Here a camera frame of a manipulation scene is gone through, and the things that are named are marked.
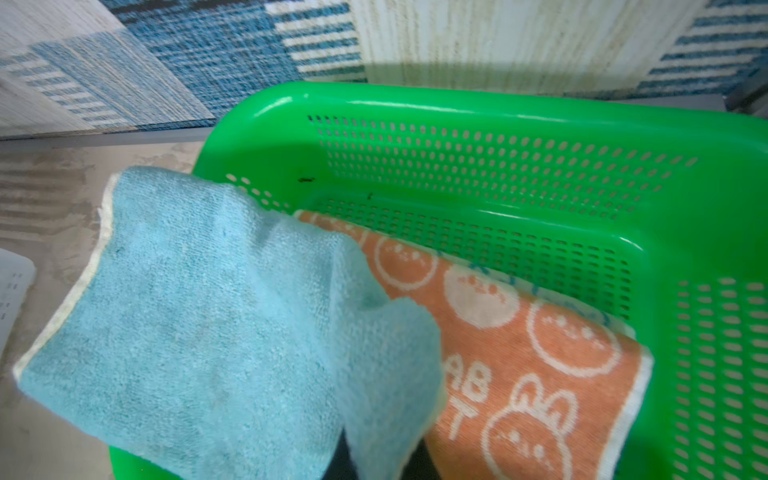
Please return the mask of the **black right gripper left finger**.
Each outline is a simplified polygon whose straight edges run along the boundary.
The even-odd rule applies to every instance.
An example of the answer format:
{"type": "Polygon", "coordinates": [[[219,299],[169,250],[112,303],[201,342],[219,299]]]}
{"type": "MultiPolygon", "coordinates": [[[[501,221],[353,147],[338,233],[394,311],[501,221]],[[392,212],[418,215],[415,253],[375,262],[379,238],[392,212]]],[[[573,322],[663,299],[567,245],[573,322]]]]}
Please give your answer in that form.
{"type": "Polygon", "coordinates": [[[323,480],[357,480],[356,467],[351,459],[346,432],[339,437],[336,450],[322,477],[323,480]]]}

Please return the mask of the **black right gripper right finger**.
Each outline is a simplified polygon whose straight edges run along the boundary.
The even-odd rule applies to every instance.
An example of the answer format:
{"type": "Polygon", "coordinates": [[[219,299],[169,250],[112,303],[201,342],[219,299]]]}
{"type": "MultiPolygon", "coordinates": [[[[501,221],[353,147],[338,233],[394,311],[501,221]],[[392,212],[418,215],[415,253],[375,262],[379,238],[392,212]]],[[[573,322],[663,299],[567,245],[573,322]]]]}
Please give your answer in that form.
{"type": "Polygon", "coordinates": [[[440,474],[435,467],[426,442],[421,439],[407,460],[400,480],[440,480],[440,474]]]}

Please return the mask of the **orange pattern towel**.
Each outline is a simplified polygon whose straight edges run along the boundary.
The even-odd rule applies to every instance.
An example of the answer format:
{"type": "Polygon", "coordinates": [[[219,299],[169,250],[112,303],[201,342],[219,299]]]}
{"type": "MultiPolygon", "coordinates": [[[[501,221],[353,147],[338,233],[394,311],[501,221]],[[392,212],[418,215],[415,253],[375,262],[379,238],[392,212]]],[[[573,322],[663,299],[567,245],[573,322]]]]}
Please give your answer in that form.
{"type": "Polygon", "coordinates": [[[442,338],[447,405],[426,437],[441,479],[610,479],[647,390],[650,351],[576,312],[320,213],[361,247],[393,298],[442,338]]]}

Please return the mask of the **pale yellow towel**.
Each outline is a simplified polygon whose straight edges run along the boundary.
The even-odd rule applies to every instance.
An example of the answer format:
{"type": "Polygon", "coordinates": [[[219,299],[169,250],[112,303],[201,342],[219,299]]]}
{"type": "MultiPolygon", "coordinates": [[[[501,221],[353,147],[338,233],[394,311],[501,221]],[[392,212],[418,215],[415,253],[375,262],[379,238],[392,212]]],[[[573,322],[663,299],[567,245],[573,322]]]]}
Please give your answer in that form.
{"type": "Polygon", "coordinates": [[[132,167],[19,389],[185,479],[396,479],[444,404],[440,332],[351,237],[231,184],[132,167]]]}

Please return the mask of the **green plastic basket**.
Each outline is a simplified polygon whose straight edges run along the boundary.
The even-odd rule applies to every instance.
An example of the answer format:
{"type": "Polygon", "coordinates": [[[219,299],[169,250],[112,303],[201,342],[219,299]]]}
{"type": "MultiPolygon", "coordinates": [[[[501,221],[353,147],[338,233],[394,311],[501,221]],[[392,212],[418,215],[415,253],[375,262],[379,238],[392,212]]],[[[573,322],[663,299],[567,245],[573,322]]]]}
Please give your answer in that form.
{"type": "Polygon", "coordinates": [[[623,319],[656,366],[617,477],[766,477],[765,120],[295,82],[227,114],[193,174],[623,319]]]}

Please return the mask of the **white plastic laundry basket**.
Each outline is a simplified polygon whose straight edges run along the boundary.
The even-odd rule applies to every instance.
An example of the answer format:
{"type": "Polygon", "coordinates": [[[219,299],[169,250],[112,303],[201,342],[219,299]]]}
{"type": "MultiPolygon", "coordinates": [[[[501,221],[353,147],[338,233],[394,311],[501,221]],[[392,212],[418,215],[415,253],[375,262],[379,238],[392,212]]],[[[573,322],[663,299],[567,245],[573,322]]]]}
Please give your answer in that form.
{"type": "Polygon", "coordinates": [[[1,250],[0,261],[0,351],[3,352],[37,269],[30,259],[5,249],[1,250]]]}

